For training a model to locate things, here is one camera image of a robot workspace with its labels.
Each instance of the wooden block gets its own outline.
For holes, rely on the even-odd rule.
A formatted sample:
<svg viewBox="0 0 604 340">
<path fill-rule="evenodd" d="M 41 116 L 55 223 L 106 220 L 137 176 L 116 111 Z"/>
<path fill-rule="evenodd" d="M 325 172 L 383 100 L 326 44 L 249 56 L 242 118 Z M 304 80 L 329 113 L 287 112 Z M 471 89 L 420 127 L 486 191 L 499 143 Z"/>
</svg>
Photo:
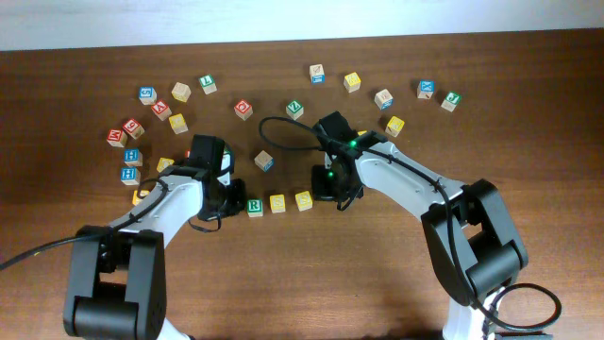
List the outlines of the wooden block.
<svg viewBox="0 0 604 340">
<path fill-rule="evenodd" d="M 312 208 L 312 197 L 308 191 L 295 195 L 295 204 L 298 206 L 298 210 L 303 212 Z"/>
<path fill-rule="evenodd" d="M 125 185 L 139 185 L 141 172 L 135 167 L 122 168 L 122 182 Z"/>
<path fill-rule="evenodd" d="M 170 117 L 170 127 L 172 127 L 175 134 L 189 131 L 187 122 L 185 122 L 185 117 L 182 116 L 182 113 Z"/>
<path fill-rule="evenodd" d="M 201 84 L 201 88 L 204 90 L 205 94 L 211 94 L 218 91 L 216 88 L 216 82 L 214 82 L 214 78 L 211 77 L 211 75 L 200 77 L 199 83 Z"/>
<path fill-rule="evenodd" d="M 159 159 L 158 162 L 158 172 L 162 172 L 168 166 L 174 164 L 174 160 L 164 159 L 163 157 Z"/>
<path fill-rule="evenodd" d="M 235 114 L 239 116 L 239 118 L 246 120 L 249 116 L 252 115 L 254 111 L 252 110 L 252 105 L 245 100 L 241 100 L 237 105 L 235 105 Z"/>
<path fill-rule="evenodd" d="M 247 215 L 250 217 L 263 217 L 262 200 L 248 199 L 247 200 Z"/>
<path fill-rule="evenodd" d="M 189 96 L 191 95 L 191 89 L 188 85 L 183 83 L 177 83 L 172 89 L 172 96 L 176 100 L 180 100 L 181 102 L 186 103 L 189 100 Z"/>
<path fill-rule="evenodd" d="M 271 201 L 271 212 L 273 213 L 284 213 L 285 212 L 285 196 L 284 195 L 272 195 L 270 196 Z"/>
<path fill-rule="evenodd" d="M 351 73 L 348 76 L 344 77 L 344 86 L 346 90 L 351 93 L 361 88 L 361 79 L 356 72 Z"/>
<path fill-rule="evenodd" d="M 325 82 L 325 72 L 322 64 L 312 65 L 310 67 L 310 83 L 319 84 Z"/>
<path fill-rule="evenodd" d="M 450 92 L 446 96 L 445 101 L 443 101 L 443 105 L 441 105 L 441 108 L 443 108 L 447 111 L 453 112 L 453 110 L 455 108 L 457 108 L 457 106 L 458 106 L 458 104 L 460 104 L 460 102 L 461 102 L 461 96 L 457 93 Z"/>
<path fill-rule="evenodd" d="M 139 205 L 139 203 L 143 202 L 143 200 L 137 196 L 138 192 L 138 190 L 134 191 L 134 195 L 132 196 L 132 205 Z M 148 190 L 141 190 L 141 197 L 145 197 L 147 195 L 149 195 Z"/>
<path fill-rule="evenodd" d="M 405 122 L 403 122 L 402 119 L 393 116 L 390 119 L 390 122 L 388 122 L 388 126 L 386 127 L 386 133 L 388 133 L 389 135 L 396 137 L 398 136 L 398 132 L 400 132 L 400 130 L 403 129 L 403 126 L 405 125 Z"/>
<path fill-rule="evenodd" d="M 297 100 L 288 104 L 285 108 L 285 112 L 294 120 L 300 118 L 304 114 L 304 107 Z"/>
<path fill-rule="evenodd" d="M 124 126 L 124 130 L 130 135 L 130 137 L 134 139 L 138 139 L 141 135 L 144 134 L 144 128 L 141 124 L 134 119 L 130 119 L 127 121 Z"/>
<path fill-rule="evenodd" d="M 118 129 L 111 129 L 107 135 L 107 142 L 116 147 L 126 146 L 127 140 L 128 136 L 126 136 L 123 131 Z"/>
<path fill-rule="evenodd" d="M 385 89 L 376 93 L 376 97 L 374 98 L 374 102 L 376 102 L 380 110 L 390 108 L 393 105 L 393 101 L 393 96 Z"/>
<path fill-rule="evenodd" d="M 262 169 L 262 171 L 267 172 L 268 169 L 273 166 L 275 160 L 273 160 L 271 155 L 266 153 L 266 151 L 262 150 L 262 152 L 254 159 L 254 163 L 258 166 L 258 168 Z"/>
<path fill-rule="evenodd" d="M 139 90 L 139 99 L 144 105 L 153 105 L 158 100 L 158 94 L 155 89 L 149 86 L 141 87 Z"/>
<path fill-rule="evenodd" d="M 143 166 L 143 154 L 139 149 L 128 149 L 124 152 L 124 163 L 127 166 Z"/>
<path fill-rule="evenodd" d="M 153 110 L 155 116 L 158 117 L 162 122 L 172 115 L 172 111 L 168 107 L 168 104 L 166 104 L 163 100 L 158 100 L 158 102 L 151 107 L 151 110 Z"/>
<path fill-rule="evenodd" d="M 430 99 L 434 95 L 434 81 L 422 80 L 417 86 L 417 97 L 419 99 Z"/>
</svg>

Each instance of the wood grain surface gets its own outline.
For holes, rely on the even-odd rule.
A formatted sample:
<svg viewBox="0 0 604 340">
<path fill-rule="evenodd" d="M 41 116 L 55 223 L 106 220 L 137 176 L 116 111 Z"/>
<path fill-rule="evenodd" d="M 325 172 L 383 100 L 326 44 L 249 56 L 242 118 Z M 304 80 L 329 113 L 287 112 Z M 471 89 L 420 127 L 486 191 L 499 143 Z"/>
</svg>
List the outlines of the wood grain surface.
<svg viewBox="0 0 604 340">
<path fill-rule="evenodd" d="M 310 85 L 309 65 L 327 82 Z M 347 93 L 344 75 L 362 84 Z M 197 78 L 212 74 L 218 92 Z M 420 78 L 438 92 L 418 100 Z M 170 95 L 184 82 L 187 104 Z M 154 86 L 189 132 L 175 135 L 137 98 Z M 374 94 L 394 105 L 379 111 Z M 453 113 L 446 92 L 463 96 Z M 485 178 L 500 190 L 530 258 L 520 281 L 560 296 L 557 339 L 604 332 L 604 31 L 552 31 L 309 42 L 263 42 L 0 54 L 0 256 L 102 225 L 131 208 L 133 187 L 119 179 L 123 149 L 105 137 L 128 118 L 144 135 L 143 177 L 160 157 L 180 158 L 194 133 L 227 140 L 236 178 L 248 195 L 286 196 L 287 212 L 202 234 L 183 228 L 166 250 L 168 318 L 198 339 L 342 339 L 438 331 L 448 298 L 433 274 L 420 223 L 386 196 L 367 190 L 349 211 L 315 202 L 298 212 L 294 194 L 309 190 L 315 153 L 265 144 L 258 122 L 285 116 L 293 99 L 300 122 L 335 110 L 353 128 L 383 131 L 405 120 L 398 148 L 426 167 L 466 182 Z M 247 121 L 233 107 L 253 105 Z M 271 125 L 283 143 L 312 144 L 303 131 Z M 253 158 L 275 158 L 266 174 Z M 65 339 L 62 309 L 71 247 L 57 248 L 0 273 L 3 339 Z M 553 304 L 519 292 L 502 317 L 543 320 Z"/>
</svg>

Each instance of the white background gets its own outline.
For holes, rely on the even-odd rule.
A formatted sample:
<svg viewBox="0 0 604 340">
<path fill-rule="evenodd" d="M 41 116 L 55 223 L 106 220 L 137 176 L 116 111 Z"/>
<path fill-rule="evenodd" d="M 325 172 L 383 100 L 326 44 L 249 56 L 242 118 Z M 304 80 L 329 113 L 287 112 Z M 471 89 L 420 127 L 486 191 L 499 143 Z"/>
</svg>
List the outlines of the white background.
<svg viewBox="0 0 604 340">
<path fill-rule="evenodd" d="M 0 0 L 0 50 L 604 26 L 604 0 Z"/>
</svg>

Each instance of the brown tabletop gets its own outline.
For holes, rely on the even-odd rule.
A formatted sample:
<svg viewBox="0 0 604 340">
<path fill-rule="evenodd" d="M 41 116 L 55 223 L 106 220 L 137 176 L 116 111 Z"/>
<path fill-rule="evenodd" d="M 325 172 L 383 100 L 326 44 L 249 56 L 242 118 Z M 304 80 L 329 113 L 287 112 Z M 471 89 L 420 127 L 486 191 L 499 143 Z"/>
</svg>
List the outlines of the brown tabletop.
<svg viewBox="0 0 604 340">
<path fill-rule="evenodd" d="M 311 85 L 322 63 L 326 83 Z M 361 89 L 347 93 L 344 75 Z M 212 74 L 217 93 L 197 79 Z M 437 93 L 418 100 L 420 78 Z M 170 95 L 191 86 L 186 104 Z M 137 98 L 155 87 L 189 132 L 175 135 Z M 377 91 L 391 108 L 380 111 Z M 446 92 L 462 95 L 453 113 Z M 347 212 L 315 202 L 299 212 L 294 194 L 310 189 L 319 152 L 292 153 L 264 143 L 258 122 L 286 116 L 312 125 L 340 111 L 356 129 L 406 124 L 398 148 L 429 169 L 500 190 L 528 250 L 519 280 L 559 295 L 559 339 L 604 332 L 604 31 L 440 35 L 313 42 L 261 42 L 0 53 L 0 256 L 103 225 L 131 209 L 134 187 L 120 181 L 122 148 L 105 138 L 127 119 L 145 133 L 130 139 L 144 155 L 143 177 L 160 157 L 181 158 L 194 133 L 234 148 L 235 178 L 249 196 L 284 194 L 287 211 L 246 213 L 203 234 L 185 226 L 166 249 L 168 318 L 203 339 L 337 339 L 407 336 L 439 330 L 448 296 L 433 274 L 421 224 L 385 195 L 366 190 Z M 253 106 L 247 121 L 233 111 Z M 271 126 L 284 143 L 311 144 L 303 131 Z M 263 173 L 253 158 L 266 150 Z M 62 310 L 71 246 L 0 273 L 3 339 L 64 339 Z M 514 323 L 545 319 L 553 304 L 531 292 L 504 300 Z"/>
</svg>

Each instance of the wooden table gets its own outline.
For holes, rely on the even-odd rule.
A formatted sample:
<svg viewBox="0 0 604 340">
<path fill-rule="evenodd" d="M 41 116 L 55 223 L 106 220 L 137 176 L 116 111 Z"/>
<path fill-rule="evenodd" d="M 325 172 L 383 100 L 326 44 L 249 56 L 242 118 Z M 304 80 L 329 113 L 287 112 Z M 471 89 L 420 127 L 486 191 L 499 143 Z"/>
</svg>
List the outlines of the wooden table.
<svg viewBox="0 0 604 340">
<path fill-rule="evenodd" d="M 294 194 L 309 190 L 323 155 L 274 149 L 258 134 L 262 117 L 285 116 L 297 99 L 307 125 L 335 110 L 358 129 L 383 131 L 401 117 L 406 125 L 390 140 L 408 156 L 452 179 L 493 182 L 530 256 L 520 281 L 562 299 L 549 331 L 596 339 L 604 332 L 603 60 L 602 30 L 1 53 L 1 256 L 131 208 L 134 188 L 119 179 L 123 149 L 105 137 L 132 117 L 145 128 L 127 144 L 144 154 L 144 178 L 157 174 L 159 157 L 182 157 L 194 133 L 210 134 L 233 146 L 235 176 L 250 196 L 287 200 L 286 213 L 242 213 L 217 233 L 180 231 L 166 250 L 168 317 L 179 329 L 203 339 L 439 330 L 448 298 L 409 213 L 372 190 L 347 212 L 324 202 L 297 211 Z M 325 66 L 326 84 L 310 85 L 314 63 Z M 349 94 L 343 78 L 355 71 L 361 89 Z M 204 95 L 197 79 L 208 73 L 218 92 Z M 420 78 L 436 81 L 435 100 L 416 99 Z M 187 104 L 170 95 L 177 81 L 193 89 Z M 175 135 L 141 104 L 144 85 L 184 115 L 189 132 Z M 394 105 L 382 112 L 373 99 L 384 88 Z M 439 105 L 447 91 L 463 96 L 453 113 Z M 241 98 L 254 108 L 245 122 L 233 112 Z M 314 142 L 286 126 L 268 132 Z M 262 149 L 276 160 L 267 174 L 253 162 Z M 70 254 L 58 248 L 0 274 L 2 338 L 67 338 Z M 518 293 L 504 300 L 502 317 L 534 323 L 552 306 Z"/>
</svg>

